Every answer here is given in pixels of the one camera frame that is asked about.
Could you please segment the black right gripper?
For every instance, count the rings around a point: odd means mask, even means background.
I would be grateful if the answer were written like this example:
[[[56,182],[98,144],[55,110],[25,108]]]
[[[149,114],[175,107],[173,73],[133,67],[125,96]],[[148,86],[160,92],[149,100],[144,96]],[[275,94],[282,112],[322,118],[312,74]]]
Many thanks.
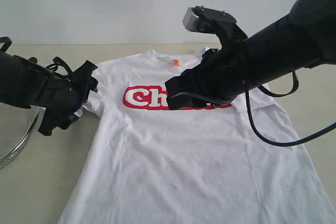
[[[184,70],[165,82],[170,110],[203,109],[210,103],[230,103],[248,92],[249,80],[246,52],[208,49],[195,68]],[[176,95],[193,93],[194,97]]]

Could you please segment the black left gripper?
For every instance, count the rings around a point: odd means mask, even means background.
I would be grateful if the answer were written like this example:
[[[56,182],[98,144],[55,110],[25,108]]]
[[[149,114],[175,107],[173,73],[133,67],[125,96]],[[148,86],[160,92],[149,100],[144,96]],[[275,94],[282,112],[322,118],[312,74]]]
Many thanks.
[[[55,128],[66,130],[79,117],[75,113],[87,101],[90,91],[97,92],[98,80],[92,77],[97,66],[86,60],[72,73],[72,80],[61,80],[53,76],[39,94],[36,105],[45,108],[38,129],[44,136],[51,136]]]

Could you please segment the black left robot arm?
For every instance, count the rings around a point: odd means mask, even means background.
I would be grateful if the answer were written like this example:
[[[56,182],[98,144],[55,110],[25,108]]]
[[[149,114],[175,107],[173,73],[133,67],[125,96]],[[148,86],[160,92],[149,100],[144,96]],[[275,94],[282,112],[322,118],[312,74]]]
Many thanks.
[[[38,129],[51,136],[53,129],[66,130],[77,121],[75,113],[87,102],[91,91],[97,92],[98,80],[92,76],[97,66],[90,62],[76,70],[59,57],[43,67],[35,57],[10,55],[9,37],[1,37],[1,102],[18,108],[38,106],[45,109]]]

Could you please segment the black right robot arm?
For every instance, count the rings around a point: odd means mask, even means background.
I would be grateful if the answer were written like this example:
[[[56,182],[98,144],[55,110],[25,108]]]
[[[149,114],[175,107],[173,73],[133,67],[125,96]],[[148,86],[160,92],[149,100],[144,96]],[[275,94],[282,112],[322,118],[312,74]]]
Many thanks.
[[[183,25],[216,35],[222,47],[165,83],[172,110],[228,104],[300,68],[335,63],[335,0],[297,0],[289,14],[251,37],[232,15],[203,6],[190,7]]]

